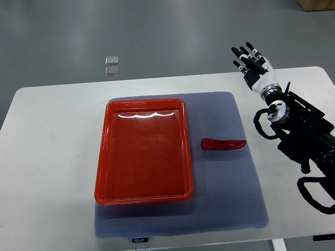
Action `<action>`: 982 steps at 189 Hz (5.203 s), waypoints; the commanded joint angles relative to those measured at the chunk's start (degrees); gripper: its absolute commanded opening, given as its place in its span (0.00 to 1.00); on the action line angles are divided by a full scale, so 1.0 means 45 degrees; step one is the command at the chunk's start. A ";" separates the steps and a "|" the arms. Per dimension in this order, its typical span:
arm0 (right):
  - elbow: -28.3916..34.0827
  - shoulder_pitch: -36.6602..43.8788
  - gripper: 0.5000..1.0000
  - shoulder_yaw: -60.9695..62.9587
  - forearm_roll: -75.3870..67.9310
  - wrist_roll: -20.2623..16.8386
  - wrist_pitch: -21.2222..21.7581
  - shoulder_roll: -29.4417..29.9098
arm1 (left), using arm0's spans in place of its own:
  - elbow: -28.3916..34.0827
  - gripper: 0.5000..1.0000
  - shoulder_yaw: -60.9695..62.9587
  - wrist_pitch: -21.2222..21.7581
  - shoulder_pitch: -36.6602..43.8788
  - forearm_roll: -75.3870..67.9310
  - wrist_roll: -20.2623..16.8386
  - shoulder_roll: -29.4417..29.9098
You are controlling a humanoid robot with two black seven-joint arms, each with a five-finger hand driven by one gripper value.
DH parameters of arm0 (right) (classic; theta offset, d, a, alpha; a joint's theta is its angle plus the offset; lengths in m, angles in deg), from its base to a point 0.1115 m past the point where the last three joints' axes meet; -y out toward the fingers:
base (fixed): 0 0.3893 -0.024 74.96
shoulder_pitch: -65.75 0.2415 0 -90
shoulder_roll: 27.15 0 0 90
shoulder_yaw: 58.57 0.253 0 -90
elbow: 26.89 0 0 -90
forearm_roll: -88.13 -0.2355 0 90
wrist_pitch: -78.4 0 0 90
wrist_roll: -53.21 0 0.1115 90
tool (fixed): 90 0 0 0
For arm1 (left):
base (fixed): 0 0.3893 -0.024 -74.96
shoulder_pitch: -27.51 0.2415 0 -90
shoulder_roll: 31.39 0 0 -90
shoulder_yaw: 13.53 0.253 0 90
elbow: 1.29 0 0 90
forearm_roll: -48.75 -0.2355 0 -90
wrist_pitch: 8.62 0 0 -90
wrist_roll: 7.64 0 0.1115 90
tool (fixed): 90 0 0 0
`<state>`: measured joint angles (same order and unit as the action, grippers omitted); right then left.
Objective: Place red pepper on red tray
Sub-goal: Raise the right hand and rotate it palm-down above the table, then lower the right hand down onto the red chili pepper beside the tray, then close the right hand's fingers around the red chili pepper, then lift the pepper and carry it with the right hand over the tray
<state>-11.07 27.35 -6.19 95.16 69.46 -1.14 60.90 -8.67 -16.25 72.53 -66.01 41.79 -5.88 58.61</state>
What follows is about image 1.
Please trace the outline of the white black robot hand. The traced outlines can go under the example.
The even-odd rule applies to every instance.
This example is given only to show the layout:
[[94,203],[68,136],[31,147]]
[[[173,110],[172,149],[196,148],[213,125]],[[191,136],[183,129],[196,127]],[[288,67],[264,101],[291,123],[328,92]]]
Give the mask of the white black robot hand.
[[266,57],[264,57],[251,43],[246,42],[245,47],[232,47],[231,51],[238,61],[233,64],[243,75],[247,86],[258,93],[264,100],[266,93],[271,89],[280,89],[276,81],[275,71]]

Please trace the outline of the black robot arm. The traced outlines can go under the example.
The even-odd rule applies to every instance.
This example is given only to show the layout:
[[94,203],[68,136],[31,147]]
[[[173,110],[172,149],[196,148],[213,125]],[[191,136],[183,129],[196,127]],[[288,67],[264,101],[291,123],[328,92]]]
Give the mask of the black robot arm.
[[289,159],[300,164],[301,172],[310,173],[313,161],[322,177],[304,176],[297,181],[303,198],[324,214],[334,214],[334,206],[326,207],[315,200],[306,183],[318,183],[334,198],[334,125],[324,113],[289,89],[269,84],[260,90],[267,108],[256,112],[253,123],[258,133],[268,140],[280,139],[277,148]]

